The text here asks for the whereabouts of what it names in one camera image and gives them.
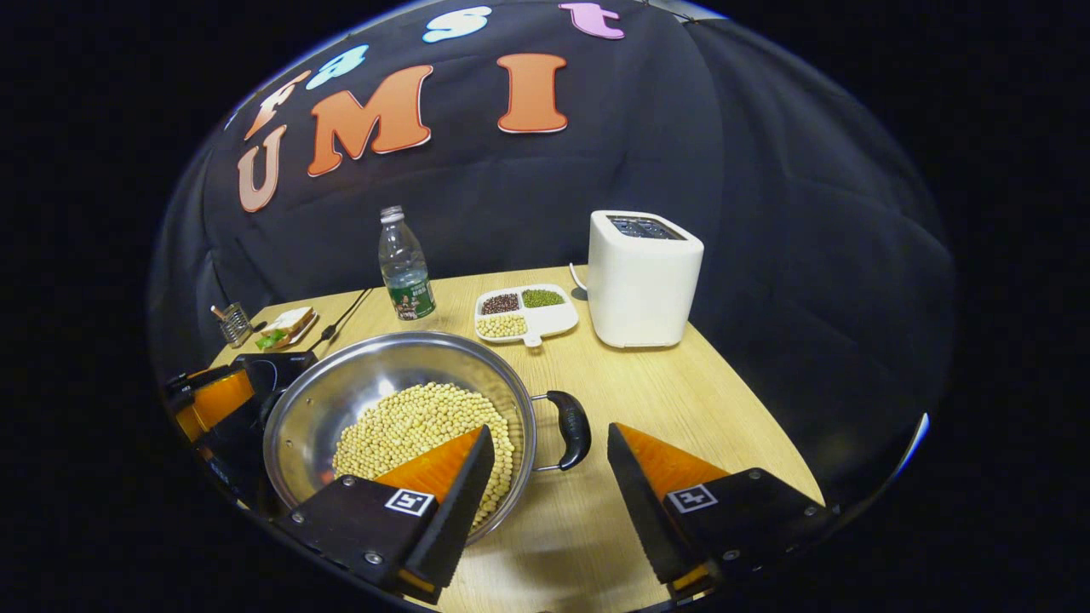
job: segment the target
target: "stainless steel pot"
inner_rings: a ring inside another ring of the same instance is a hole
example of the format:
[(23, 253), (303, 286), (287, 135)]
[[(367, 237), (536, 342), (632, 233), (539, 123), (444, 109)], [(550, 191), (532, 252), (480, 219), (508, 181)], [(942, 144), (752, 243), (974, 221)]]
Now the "stainless steel pot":
[[(508, 421), (514, 445), (511, 489), (495, 513), (470, 533), (467, 545), (504, 520), (519, 501), (532, 470), (568, 470), (590, 450), (586, 413), (570, 394), (530, 396), (502, 358), (468, 338), (438, 332), (378, 336), (322, 360), (279, 390), (265, 429), (264, 456), (269, 480), (291, 508), (332, 481), (332, 457), (341, 432), (385, 396), (429, 382), (452, 383), (492, 400)], [(532, 468), (537, 430), (532, 400), (548, 398), (560, 411), (567, 443), (556, 466)]]

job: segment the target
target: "orange letter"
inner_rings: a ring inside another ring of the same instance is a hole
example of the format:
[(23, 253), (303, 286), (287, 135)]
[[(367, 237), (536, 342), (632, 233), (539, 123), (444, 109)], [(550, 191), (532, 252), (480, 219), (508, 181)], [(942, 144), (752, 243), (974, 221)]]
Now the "orange letter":
[(352, 156), (360, 159), (367, 148), (367, 139), (378, 124), (378, 136), (371, 149), (377, 154), (423, 145), (432, 131), (420, 122), (420, 88), (432, 67), (417, 65), (387, 76), (367, 100), (360, 106), (349, 92), (338, 92), (314, 105), (311, 115), (317, 118), (314, 134), (314, 161), (306, 169), (319, 177), (340, 166), (343, 156), (334, 151), (334, 136)]
[(288, 96), (291, 95), (291, 92), (295, 88), (295, 84), (306, 79), (308, 74), (311, 74), (311, 71), (305, 71), (303, 74), (300, 74), (295, 79), (286, 83), (276, 92), (272, 92), (271, 96), (265, 98), (265, 101), (262, 103), (262, 110), (257, 111), (257, 118), (254, 119), (254, 124), (250, 127), (250, 132), (246, 132), (246, 135), (242, 139), (243, 142), (249, 141), (250, 137), (254, 135), (254, 132), (261, 130), (263, 125), (272, 119), (272, 116), (276, 115), (274, 108), (276, 108), (277, 105), (282, 105), (283, 101), (288, 99)]
[(276, 192), (276, 181), (280, 175), (280, 136), (288, 131), (288, 125), (281, 125), (265, 137), (265, 182), (262, 189), (254, 189), (254, 158), (257, 147), (246, 152), (239, 160), (239, 201), (242, 208), (249, 213), (259, 211)]
[(504, 132), (559, 132), (568, 118), (556, 110), (556, 71), (564, 58), (542, 53), (504, 56), (496, 63), (510, 75), (507, 115), (499, 118)]

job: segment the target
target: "black pot handle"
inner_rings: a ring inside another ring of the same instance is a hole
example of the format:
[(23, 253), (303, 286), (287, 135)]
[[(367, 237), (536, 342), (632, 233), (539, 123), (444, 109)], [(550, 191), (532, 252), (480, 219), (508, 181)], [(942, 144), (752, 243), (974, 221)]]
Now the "black pot handle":
[(574, 396), (567, 392), (547, 392), (541, 396), (533, 396), (531, 400), (542, 400), (548, 398), (560, 411), (560, 436), (566, 444), (564, 456), (556, 466), (542, 466), (534, 468), (534, 471), (542, 470), (568, 470), (577, 464), (583, 461), (591, 450), (591, 423), (586, 421), (586, 411)]
[(277, 400), (279, 400), (280, 396), (283, 396), (283, 393), (287, 390), (287, 387), (277, 387), (265, 397), (265, 401), (262, 402), (262, 408), (257, 412), (257, 426), (262, 432), (265, 432), (265, 425), (268, 423), (269, 416), (272, 414), (272, 408), (276, 407)]

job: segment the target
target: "foam letter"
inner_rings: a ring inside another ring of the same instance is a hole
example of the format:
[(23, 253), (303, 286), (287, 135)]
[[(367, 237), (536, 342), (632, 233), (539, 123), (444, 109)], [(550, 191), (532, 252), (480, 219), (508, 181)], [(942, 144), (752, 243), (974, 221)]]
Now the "foam letter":
[(270, 119), (272, 119), (272, 116), (276, 115), (275, 109), (277, 105), (282, 105), (284, 100), (288, 99), (288, 96), (290, 96), (291, 93), (295, 89), (295, 84), (306, 79), (306, 75), (308, 74), (311, 74), (311, 71), (308, 70), (304, 71), (295, 79), (292, 79), (288, 83), (284, 83), (276, 92), (272, 92), (271, 96), (265, 98), (265, 101), (262, 103), (262, 109), (257, 111), (257, 118), (254, 119), (254, 124), (250, 127), (250, 132), (246, 132), (246, 135), (242, 137), (243, 142), (249, 141), (250, 137), (254, 135), (254, 132), (261, 130), (263, 125), (265, 125), (266, 123), (269, 122)]
[(622, 31), (606, 25), (606, 17), (611, 20), (620, 19), (617, 16), (617, 13), (604, 11), (602, 7), (593, 2), (567, 2), (559, 4), (559, 7), (566, 11), (571, 11), (571, 25), (576, 26), (580, 32), (585, 32), (598, 38), (608, 38), (609, 40), (625, 38)]
[(281, 125), (265, 137), (265, 182), (259, 190), (254, 189), (254, 158), (257, 147), (246, 152), (239, 160), (239, 201), (247, 213), (261, 211), (276, 192), (277, 179), (280, 176), (280, 137), (288, 131), (288, 125)]
[(336, 139), (352, 156), (360, 159), (367, 140), (378, 124), (378, 136), (371, 148), (385, 154), (423, 145), (432, 131), (420, 122), (420, 89), (432, 67), (417, 65), (387, 76), (367, 100), (360, 106), (349, 92), (338, 92), (314, 105), (311, 115), (317, 118), (314, 134), (314, 161), (307, 168), (318, 177), (340, 166), (342, 155), (334, 151)]
[(438, 43), (473, 34), (488, 24), (484, 15), (491, 14), (492, 9), (488, 7), (474, 7), (439, 15), (427, 22), (427, 29), (431, 32), (424, 34), (424, 43)]
[(504, 132), (559, 132), (568, 118), (556, 110), (556, 71), (567, 60), (543, 53), (504, 56), (496, 63), (506, 68), (510, 88), (507, 115), (499, 118)]
[(360, 45), (329, 60), (326, 65), (318, 69), (318, 73), (306, 84), (306, 91), (310, 92), (330, 79), (351, 72), (353, 68), (363, 63), (363, 55), (366, 52), (367, 45)]

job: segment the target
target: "wooden table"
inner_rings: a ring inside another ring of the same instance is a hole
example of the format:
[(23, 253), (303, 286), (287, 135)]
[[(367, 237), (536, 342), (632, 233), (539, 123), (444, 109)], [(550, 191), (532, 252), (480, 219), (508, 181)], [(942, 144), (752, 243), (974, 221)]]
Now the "wooden table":
[[(577, 267), (586, 278), (585, 266)], [(346, 318), (318, 359), (353, 342), (392, 332), (443, 330), (476, 339), (477, 297), (506, 287), (552, 283), (574, 287), (567, 267), (435, 279), (437, 309), (414, 322), (397, 318), (377, 288)], [(360, 292), (268, 306), (253, 321), (269, 321), (302, 305), (319, 321), (295, 346), (305, 350), (351, 306)], [(824, 504), (821, 490), (795, 445), (729, 364), (692, 325), (667, 349), (615, 349), (594, 334), (585, 301), (573, 300), (579, 324), (546, 337), (542, 347), (489, 345), (519, 373), (531, 394), (560, 389), (586, 410), (591, 453), (567, 472), (535, 472), (519, 504), (499, 527), (468, 548), (443, 611), (585, 613), (631, 611), (668, 598), (644, 557), (635, 529), (606, 459), (606, 434), (619, 421), (686, 449), (730, 472), (762, 467)], [(256, 351), (253, 340), (225, 348), (213, 365)], [(535, 466), (556, 464), (564, 453), (557, 412), (534, 404), (538, 438)]]

